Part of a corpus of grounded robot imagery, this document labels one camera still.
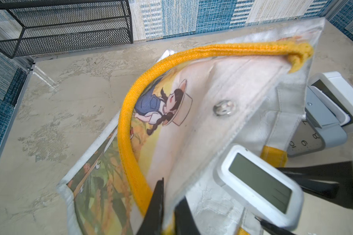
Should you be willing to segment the white digital timer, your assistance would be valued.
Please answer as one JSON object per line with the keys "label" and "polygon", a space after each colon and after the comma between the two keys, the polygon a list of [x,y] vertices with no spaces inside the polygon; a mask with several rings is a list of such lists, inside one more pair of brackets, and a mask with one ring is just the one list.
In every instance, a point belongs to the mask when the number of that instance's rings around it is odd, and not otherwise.
{"label": "white digital timer", "polygon": [[229,145],[213,178],[256,217],[283,229],[297,227],[304,203],[302,188],[245,147]]}

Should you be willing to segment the white canvas bag yellow handles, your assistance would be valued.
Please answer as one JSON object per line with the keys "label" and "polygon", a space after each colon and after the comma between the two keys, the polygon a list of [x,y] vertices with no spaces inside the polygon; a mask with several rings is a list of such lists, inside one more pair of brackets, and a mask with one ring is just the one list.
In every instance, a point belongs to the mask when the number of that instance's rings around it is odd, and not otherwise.
{"label": "white canvas bag yellow handles", "polygon": [[305,117],[322,18],[222,43],[165,51],[58,184],[71,235],[134,235],[164,179],[162,235],[186,197],[201,235],[261,235],[255,215],[213,178],[231,144],[283,167]]}

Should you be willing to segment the grey square device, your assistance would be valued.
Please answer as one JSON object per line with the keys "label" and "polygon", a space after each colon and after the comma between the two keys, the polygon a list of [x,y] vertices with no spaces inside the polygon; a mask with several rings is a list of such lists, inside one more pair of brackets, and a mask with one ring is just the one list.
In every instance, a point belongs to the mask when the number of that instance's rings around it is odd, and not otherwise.
{"label": "grey square device", "polygon": [[348,135],[339,120],[317,96],[315,87],[308,86],[306,117],[298,125],[287,154],[297,157],[344,144]]}

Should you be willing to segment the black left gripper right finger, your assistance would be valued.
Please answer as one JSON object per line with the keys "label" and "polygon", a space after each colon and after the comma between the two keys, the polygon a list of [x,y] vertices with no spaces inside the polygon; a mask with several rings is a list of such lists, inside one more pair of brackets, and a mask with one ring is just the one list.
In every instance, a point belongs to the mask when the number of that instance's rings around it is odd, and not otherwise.
{"label": "black left gripper right finger", "polygon": [[177,204],[174,214],[176,235],[200,235],[186,197]]}

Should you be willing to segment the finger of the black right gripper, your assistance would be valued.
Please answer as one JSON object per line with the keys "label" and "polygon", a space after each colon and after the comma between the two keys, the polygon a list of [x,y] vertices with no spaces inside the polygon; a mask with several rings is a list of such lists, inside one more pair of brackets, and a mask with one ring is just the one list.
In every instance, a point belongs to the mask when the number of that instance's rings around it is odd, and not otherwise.
{"label": "finger of the black right gripper", "polygon": [[270,222],[268,222],[266,220],[260,219],[259,217],[255,217],[255,219],[260,222],[263,230],[265,230],[270,235],[295,235],[294,233],[292,233],[286,229],[279,228],[278,226],[271,224]]}
{"label": "finger of the black right gripper", "polygon": [[277,169],[297,182],[305,193],[353,210],[352,162]]}

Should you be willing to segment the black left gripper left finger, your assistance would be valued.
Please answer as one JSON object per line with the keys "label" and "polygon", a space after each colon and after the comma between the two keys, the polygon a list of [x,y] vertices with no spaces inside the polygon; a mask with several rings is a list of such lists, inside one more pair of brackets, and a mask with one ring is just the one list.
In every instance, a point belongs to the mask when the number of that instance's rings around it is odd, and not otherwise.
{"label": "black left gripper left finger", "polygon": [[157,181],[150,204],[137,235],[161,235],[164,215],[164,179]]}

